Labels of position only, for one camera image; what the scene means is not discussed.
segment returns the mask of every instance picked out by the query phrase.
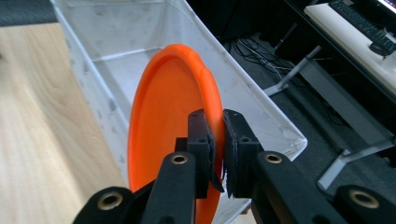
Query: screw hole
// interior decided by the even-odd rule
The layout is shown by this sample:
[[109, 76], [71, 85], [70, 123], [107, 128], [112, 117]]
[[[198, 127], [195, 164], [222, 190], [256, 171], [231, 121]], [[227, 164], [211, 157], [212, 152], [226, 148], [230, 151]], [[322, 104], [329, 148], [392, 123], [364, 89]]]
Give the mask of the screw hole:
[[242, 138], [240, 139], [240, 141], [241, 141], [241, 142], [250, 142], [250, 138], [248, 138], [248, 137], [242, 137]]
[[97, 204], [101, 210], [111, 210], [119, 206], [122, 202], [122, 195], [116, 191], [112, 191], [102, 195]]
[[268, 154], [265, 156], [265, 160], [271, 163], [281, 163], [282, 162], [282, 158], [280, 158], [279, 156], [275, 155], [275, 154]]
[[183, 164], [183, 163], [186, 163], [187, 160], [188, 160], [188, 158], [183, 155], [176, 155], [176, 156], [172, 157], [173, 164]]

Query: wire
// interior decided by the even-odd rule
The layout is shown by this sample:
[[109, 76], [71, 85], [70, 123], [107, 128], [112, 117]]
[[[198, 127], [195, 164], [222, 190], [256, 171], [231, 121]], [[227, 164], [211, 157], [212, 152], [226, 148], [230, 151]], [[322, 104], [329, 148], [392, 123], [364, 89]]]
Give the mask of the wire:
[[235, 52], [247, 62], [261, 65], [267, 71], [277, 74], [280, 79], [291, 70], [291, 68], [284, 65], [279, 58], [253, 38], [238, 37], [231, 42], [231, 45]]

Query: white surface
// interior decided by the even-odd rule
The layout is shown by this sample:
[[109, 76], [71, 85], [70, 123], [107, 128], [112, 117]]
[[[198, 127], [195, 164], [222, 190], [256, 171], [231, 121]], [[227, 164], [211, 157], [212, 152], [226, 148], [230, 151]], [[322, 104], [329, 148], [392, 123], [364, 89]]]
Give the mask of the white surface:
[[396, 71], [381, 66], [383, 57], [373, 53], [372, 41], [327, 4], [308, 6], [304, 12], [331, 38], [363, 65], [380, 83], [396, 94]]

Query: clear plastic bin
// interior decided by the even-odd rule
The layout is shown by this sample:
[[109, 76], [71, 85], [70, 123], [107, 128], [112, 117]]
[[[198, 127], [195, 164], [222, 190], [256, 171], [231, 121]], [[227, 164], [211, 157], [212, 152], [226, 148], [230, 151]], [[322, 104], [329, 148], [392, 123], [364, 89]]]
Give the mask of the clear plastic bin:
[[184, 0], [52, 0], [52, 4], [77, 80], [125, 179], [135, 90], [152, 55], [174, 43], [200, 54], [217, 81], [223, 107], [242, 113], [266, 150], [294, 160], [305, 149], [303, 134]]

